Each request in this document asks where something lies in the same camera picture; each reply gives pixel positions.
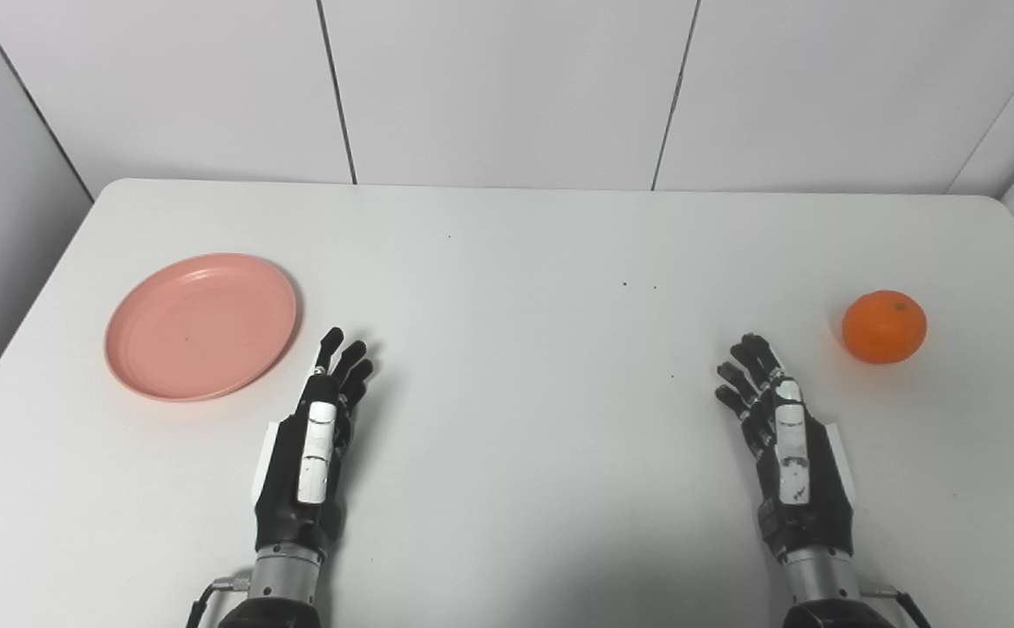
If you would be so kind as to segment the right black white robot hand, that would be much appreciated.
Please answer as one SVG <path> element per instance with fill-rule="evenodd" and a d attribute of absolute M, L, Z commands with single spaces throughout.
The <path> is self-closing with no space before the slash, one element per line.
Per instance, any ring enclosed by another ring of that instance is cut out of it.
<path fill-rule="evenodd" d="M 810 546 L 853 554 L 854 509 L 829 425 L 810 413 L 801 386 L 755 333 L 718 366 L 718 401 L 730 409 L 755 462 L 760 539 L 775 559 Z"/>

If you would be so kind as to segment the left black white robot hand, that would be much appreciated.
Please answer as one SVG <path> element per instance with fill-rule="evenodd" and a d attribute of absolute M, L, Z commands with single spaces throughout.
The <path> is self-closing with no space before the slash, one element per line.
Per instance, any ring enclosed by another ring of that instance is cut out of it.
<path fill-rule="evenodd" d="M 374 372 L 367 351 L 362 339 L 345 345 L 344 331 L 331 327 L 294 411 L 268 426 L 254 489 L 257 549 L 292 543 L 325 554 L 339 540 L 344 453 Z"/>

